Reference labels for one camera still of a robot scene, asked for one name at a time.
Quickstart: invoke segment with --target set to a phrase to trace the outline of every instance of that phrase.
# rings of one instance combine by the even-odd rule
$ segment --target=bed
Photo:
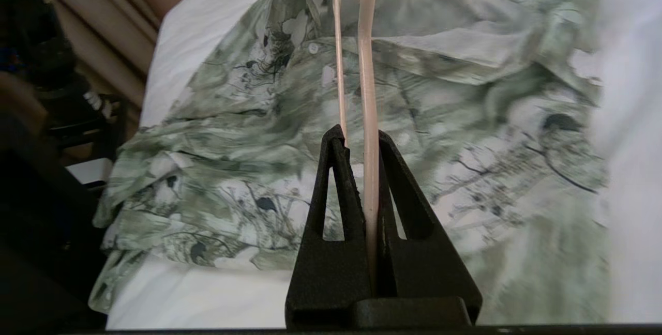
[[[165,18],[147,80],[141,126],[166,116],[199,64],[256,0],[184,0]],[[662,321],[662,0],[603,0],[601,50],[577,52],[603,97],[591,139],[608,160],[596,220],[610,228],[612,322]],[[117,290],[107,328],[284,327],[288,271],[184,265],[149,256]]]

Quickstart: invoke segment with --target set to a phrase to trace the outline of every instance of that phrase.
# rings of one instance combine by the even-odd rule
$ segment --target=black object
[[[290,331],[284,329],[246,330],[142,330],[86,332],[88,335],[654,335],[659,325],[574,325],[574,326],[476,326],[456,329],[390,329]]]
[[[288,330],[458,328],[475,323],[482,296],[418,188],[379,132],[378,278],[372,290],[364,217],[340,126],[322,139],[310,211],[285,302]],[[344,241],[324,241],[333,168]],[[406,240],[399,237],[391,193]]]
[[[97,199],[57,151],[0,113],[0,328],[3,333],[102,328],[87,307],[106,261],[92,227]]]
[[[88,158],[115,159],[124,141],[126,102],[98,95],[87,79],[76,73],[76,55],[64,36],[50,3],[43,0],[0,0],[3,48],[15,49],[24,64],[24,75],[35,85],[36,96],[48,111],[47,134],[59,149],[93,143]]]

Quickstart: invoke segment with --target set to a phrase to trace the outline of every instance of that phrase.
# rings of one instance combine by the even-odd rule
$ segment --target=wooden stick
[[[372,25],[375,0],[359,0],[359,76],[364,110],[364,215],[368,269],[374,289],[377,274],[377,223],[379,205],[379,137],[374,95]]]
[[[347,133],[347,115],[345,113],[345,76],[342,67],[342,34],[340,28],[340,2],[333,0],[333,17],[336,33],[336,78],[338,79],[338,106],[340,107],[340,128],[345,136],[345,147],[349,146],[350,137]]]

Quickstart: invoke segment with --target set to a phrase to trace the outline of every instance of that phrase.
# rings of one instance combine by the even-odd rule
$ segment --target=botanical print
[[[485,324],[595,323],[608,300],[605,188],[586,141],[597,0],[378,0],[374,75],[389,134],[483,293]],[[291,269],[319,144],[338,123],[329,0],[258,0],[162,125],[121,148],[95,225],[108,311],[147,253],[220,269]],[[357,3],[343,0],[350,164],[362,192]],[[341,240],[329,178],[325,239]]]

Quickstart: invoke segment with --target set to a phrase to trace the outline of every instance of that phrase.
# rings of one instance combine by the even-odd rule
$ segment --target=white sheet
[[[164,118],[200,62],[254,1],[184,0],[173,8],[149,72],[143,126]],[[602,50],[579,63],[602,64],[598,73],[605,86],[591,135],[610,169],[610,320],[659,323],[662,0],[603,5]],[[194,267],[150,256],[118,288],[107,328],[284,327],[289,278],[283,271]]]

